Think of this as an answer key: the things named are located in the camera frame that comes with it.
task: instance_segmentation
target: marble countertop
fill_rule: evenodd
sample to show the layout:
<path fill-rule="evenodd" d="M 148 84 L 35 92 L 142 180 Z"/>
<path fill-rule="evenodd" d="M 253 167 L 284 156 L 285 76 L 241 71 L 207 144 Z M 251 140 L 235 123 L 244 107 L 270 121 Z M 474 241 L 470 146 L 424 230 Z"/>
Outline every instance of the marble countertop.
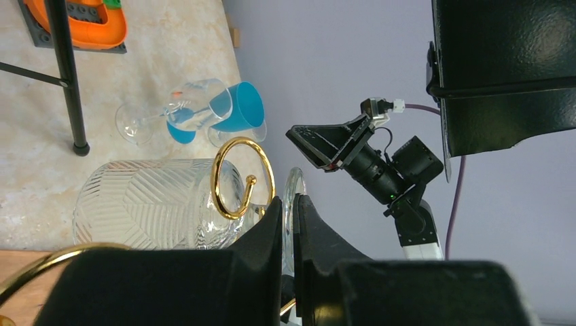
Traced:
<path fill-rule="evenodd" d="M 84 121 L 91 152 L 77 157 L 62 90 L 0 71 L 0 249 L 52 250 L 72 244 L 78 192 L 99 166 L 112 160 L 212 158 L 203 132 L 190 145 L 174 142 L 165 128 L 136 146 L 114 123 L 125 102 L 158 107 L 185 81 L 216 77 L 240 81 L 220 0 L 125 1 L 127 54 L 75 52 Z M 36 48 L 16 0 L 0 3 L 2 62 L 58 76 L 53 49 Z M 254 174 L 254 203 L 267 189 L 259 158 L 247 147 L 228 160 L 242 177 Z"/>

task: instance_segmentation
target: glass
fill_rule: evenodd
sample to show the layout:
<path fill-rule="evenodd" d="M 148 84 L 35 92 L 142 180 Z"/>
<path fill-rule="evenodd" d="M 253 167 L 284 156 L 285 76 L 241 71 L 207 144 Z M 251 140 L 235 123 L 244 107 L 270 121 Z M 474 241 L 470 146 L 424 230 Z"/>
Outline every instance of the glass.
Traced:
<path fill-rule="evenodd" d="M 300 168 L 294 167 L 290 170 L 286 186 L 284 188 L 284 198 L 282 200 L 283 216 L 283 250 L 282 250 L 282 274 L 294 275 L 294 245 L 292 239 L 292 209 L 296 194 L 306 195 L 306 182 L 304 174 Z"/>
<path fill-rule="evenodd" d="M 196 131 L 224 121 L 232 114 L 232 96 L 218 79 L 187 82 L 170 92 L 163 108 L 151 109 L 125 103 L 116 111 L 116 128 L 131 143 L 144 144 L 154 134 L 154 124 L 166 121 L 180 143 L 190 143 Z"/>
<path fill-rule="evenodd" d="M 266 139 L 266 133 L 268 129 L 266 128 L 266 121 L 262 122 L 262 125 L 257 128 L 248 129 L 240 132 L 225 132 L 216 130 L 214 128 L 208 128 L 208 140 L 212 145 L 216 147 L 222 147 L 225 142 L 237 136 L 246 136 L 256 143 L 261 143 Z"/>
<path fill-rule="evenodd" d="M 73 212 L 74 243 L 116 242 L 135 249 L 222 249 L 259 221 L 265 206 L 250 204 L 240 219 L 218 213 L 210 191 L 213 159 L 132 160 L 107 163 L 83 186 Z M 244 185 L 237 169 L 223 161 L 221 197 L 240 207 Z M 302 172 L 293 168 L 283 211 L 284 259 L 293 271 L 291 207 L 305 193 Z"/>

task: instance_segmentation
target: white connector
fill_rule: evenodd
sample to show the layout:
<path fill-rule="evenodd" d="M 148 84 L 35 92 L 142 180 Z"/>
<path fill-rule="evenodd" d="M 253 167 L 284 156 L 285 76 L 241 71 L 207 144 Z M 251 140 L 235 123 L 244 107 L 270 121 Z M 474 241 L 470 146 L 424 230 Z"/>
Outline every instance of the white connector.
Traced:
<path fill-rule="evenodd" d="M 404 100 L 397 98 L 394 100 L 393 104 L 394 106 L 392 107 L 392 112 L 394 113 L 404 112 L 404 109 L 406 108 L 406 103 L 404 102 Z"/>

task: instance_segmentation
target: gray lego baseplate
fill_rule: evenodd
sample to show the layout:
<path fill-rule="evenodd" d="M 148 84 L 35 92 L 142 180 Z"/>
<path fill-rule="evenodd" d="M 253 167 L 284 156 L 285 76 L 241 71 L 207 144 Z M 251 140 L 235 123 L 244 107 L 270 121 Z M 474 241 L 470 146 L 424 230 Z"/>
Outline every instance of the gray lego baseplate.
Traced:
<path fill-rule="evenodd" d="M 22 11 L 22 15 L 24 16 L 24 21 L 26 22 L 28 30 L 30 31 L 30 36 L 32 37 L 32 42 L 34 42 L 34 46 L 36 46 L 37 48 L 53 49 L 54 44 L 52 43 L 52 37 L 50 36 L 50 33 L 47 32 L 36 21 L 36 19 L 34 19 L 34 16 L 32 16 L 32 13 L 30 13 L 28 7 L 24 4 L 24 0 L 18 0 L 18 4 L 20 5 L 20 10 Z M 97 24 L 102 24 L 102 18 L 100 18 L 98 12 L 93 7 L 89 7 L 87 5 L 81 5 L 78 3 L 67 2 L 67 9 L 68 9 L 68 16 L 73 19 L 82 20 L 84 22 L 95 22 Z M 126 53 L 126 45 L 122 43 L 119 46 L 106 50 L 82 49 L 75 46 L 74 50 L 123 54 Z"/>

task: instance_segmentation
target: wall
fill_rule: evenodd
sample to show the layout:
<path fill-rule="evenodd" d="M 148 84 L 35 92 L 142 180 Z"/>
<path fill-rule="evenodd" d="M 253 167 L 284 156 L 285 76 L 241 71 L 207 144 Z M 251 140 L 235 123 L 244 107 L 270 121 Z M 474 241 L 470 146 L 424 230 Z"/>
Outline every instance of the wall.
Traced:
<path fill-rule="evenodd" d="M 345 172 L 315 170 L 287 140 L 294 124 L 338 124 L 359 114 L 367 97 L 433 105 L 425 93 L 425 55 L 433 38 L 430 0 L 225 0 L 241 30 L 242 78 L 261 91 L 267 110 L 264 147 L 278 192 L 300 166 L 321 216 L 347 241 L 379 259 L 402 259 L 391 219 Z M 426 112 L 393 115 L 391 153 L 414 134 L 442 156 L 439 118 Z M 456 259 L 505 264 L 543 318 L 576 321 L 571 276 L 576 261 L 576 131 L 529 139 L 517 147 L 471 156 L 452 241 Z M 386 132 L 371 145 L 383 149 Z M 458 170 L 458 159 L 452 169 Z M 455 182 L 428 187 L 444 238 Z"/>

